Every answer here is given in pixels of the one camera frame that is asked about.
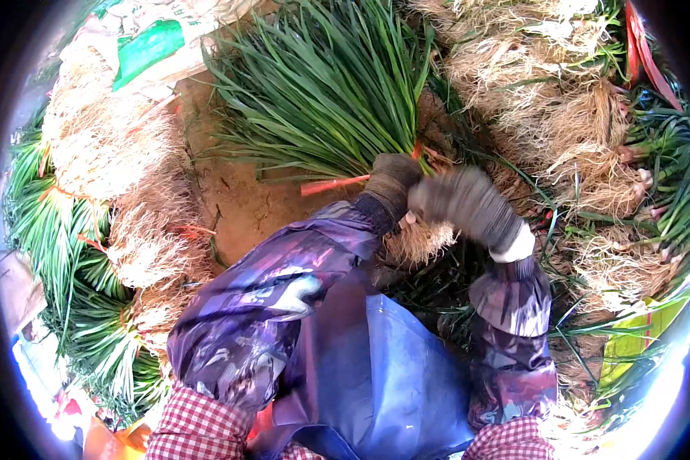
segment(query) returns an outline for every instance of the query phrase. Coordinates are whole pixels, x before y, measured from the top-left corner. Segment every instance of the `orange string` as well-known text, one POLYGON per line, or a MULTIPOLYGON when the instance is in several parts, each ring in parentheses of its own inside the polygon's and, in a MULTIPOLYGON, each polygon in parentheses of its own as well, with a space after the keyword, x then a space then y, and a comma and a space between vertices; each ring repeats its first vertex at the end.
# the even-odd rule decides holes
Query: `orange string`
POLYGON ((41 164, 38 166, 38 177, 43 177, 43 172, 46 170, 46 160, 48 160, 48 151, 51 149, 51 146, 46 146, 46 152, 43 152, 43 156, 41 157, 41 164))
MULTIPOLYGON (((414 143, 414 149, 411 151, 411 157, 414 160, 419 160, 422 155, 422 149, 425 149, 422 142, 417 139, 414 143)), ((318 194, 323 191, 337 189, 338 187, 349 186, 350 184, 355 184, 362 180, 368 180, 371 178, 370 174, 365 174, 358 177, 345 177, 343 179, 328 179, 328 180, 318 180, 316 182, 307 182, 302 184, 301 194, 303 197, 308 197, 309 195, 318 194)))
POLYGON ((176 230, 176 229, 179 229, 179 228, 185 228, 185 229, 188 229, 188 230, 199 230, 199 231, 201 231, 201 232, 207 232, 207 233, 209 233, 209 234, 211 234, 211 235, 217 235, 217 233, 216 233, 215 231, 210 230, 209 228, 197 227, 196 225, 177 225, 177 226, 175 226, 175 227, 172 227, 171 229, 172 229, 172 230, 176 230))
POLYGON ((95 248, 95 249, 97 249, 97 250, 99 250, 99 251, 102 251, 102 253, 105 253, 105 254, 107 253, 107 250, 106 250, 105 248, 103 248, 101 244, 99 244, 98 242, 96 242, 96 241, 94 241, 94 240, 90 240, 88 237, 84 236, 84 235, 81 234, 81 233, 78 233, 78 234, 77 234, 76 239, 79 240, 79 241, 81 241, 82 243, 87 243, 87 244, 89 244, 89 245, 92 246, 93 248, 95 248))
POLYGON ((414 160, 419 160, 419 156, 422 154, 422 142, 417 139, 414 143, 414 150, 411 151, 411 157, 414 160))

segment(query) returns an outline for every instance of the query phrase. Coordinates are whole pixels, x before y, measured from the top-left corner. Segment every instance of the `gray glove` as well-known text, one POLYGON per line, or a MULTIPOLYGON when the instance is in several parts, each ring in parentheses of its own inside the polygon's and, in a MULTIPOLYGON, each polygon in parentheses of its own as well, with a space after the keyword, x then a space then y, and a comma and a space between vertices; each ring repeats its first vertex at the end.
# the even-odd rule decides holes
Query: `gray glove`
POLYGON ((382 153, 373 162, 371 178, 360 192, 360 207, 372 219, 384 222, 383 229, 392 231, 406 214, 407 193, 422 178, 422 167, 404 154, 382 153), (380 203, 381 210, 366 208, 363 198, 370 197, 380 203), (374 214, 385 213, 381 219, 374 214))
POLYGON ((488 176, 474 166, 426 177, 409 191, 408 206, 427 222, 450 222, 497 254, 508 251, 524 225, 488 176))

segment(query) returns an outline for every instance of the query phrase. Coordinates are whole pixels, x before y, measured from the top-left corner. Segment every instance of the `soil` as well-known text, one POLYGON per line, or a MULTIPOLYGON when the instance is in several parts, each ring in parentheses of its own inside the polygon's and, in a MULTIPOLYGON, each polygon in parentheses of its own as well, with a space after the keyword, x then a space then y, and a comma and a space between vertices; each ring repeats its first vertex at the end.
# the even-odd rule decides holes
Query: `soil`
MULTIPOLYGON (((226 152, 214 147, 217 121, 212 113, 213 88, 209 71, 176 83, 181 95, 176 113, 184 129, 187 152, 193 159, 195 179, 200 190, 202 212, 207 228, 214 228, 221 260, 232 265, 255 245, 281 227, 306 219, 326 204, 353 198, 361 186, 302 197, 301 181, 267 182, 287 176, 306 174, 287 168, 263 171, 256 179, 254 163, 226 161, 226 152), (221 214, 216 222, 218 210, 221 214)), ((216 271, 223 270, 216 265, 216 271)))

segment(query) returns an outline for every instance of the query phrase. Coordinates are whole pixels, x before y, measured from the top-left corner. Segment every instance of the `green onion bundle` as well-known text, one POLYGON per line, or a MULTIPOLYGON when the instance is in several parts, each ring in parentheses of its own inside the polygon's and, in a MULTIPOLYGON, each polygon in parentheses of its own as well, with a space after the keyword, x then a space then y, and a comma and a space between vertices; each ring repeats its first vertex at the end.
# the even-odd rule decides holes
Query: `green onion bundle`
MULTIPOLYGON (((673 76, 668 79, 677 87, 673 76)), ((653 237, 639 244, 658 245, 665 261, 690 252, 690 115, 666 105, 652 90, 636 89, 637 124, 624 149, 631 161, 647 168, 641 172, 656 220, 653 237)))
POLYGON ((41 312, 69 357, 75 384, 89 386, 129 425, 168 389, 158 359, 141 345, 131 321, 133 290, 123 286, 110 260, 85 239, 104 243, 110 207, 56 187, 42 115, 17 134, 3 200, 10 242, 31 255, 48 307, 41 312))
POLYGON ((291 0, 273 24, 232 33, 219 57, 204 53, 226 103, 219 137, 239 145, 230 160, 358 177, 379 153, 414 150, 428 25, 420 40, 390 2, 291 0))

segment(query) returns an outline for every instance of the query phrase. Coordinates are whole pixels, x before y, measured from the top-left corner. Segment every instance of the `checkered sleeve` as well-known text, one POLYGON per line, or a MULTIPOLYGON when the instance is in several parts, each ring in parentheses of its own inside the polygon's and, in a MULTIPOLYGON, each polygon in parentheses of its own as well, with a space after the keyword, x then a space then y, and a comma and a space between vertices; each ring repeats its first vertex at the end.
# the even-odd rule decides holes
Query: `checkered sleeve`
POLYGON ((554 460, 555 448, 542 435, 538 417, 519 417, 482 428, 463 460, 554 460))
POLYGON ((243 458, 254 416, 176 387, 158 428, 148 438, 146 459, 243 458))

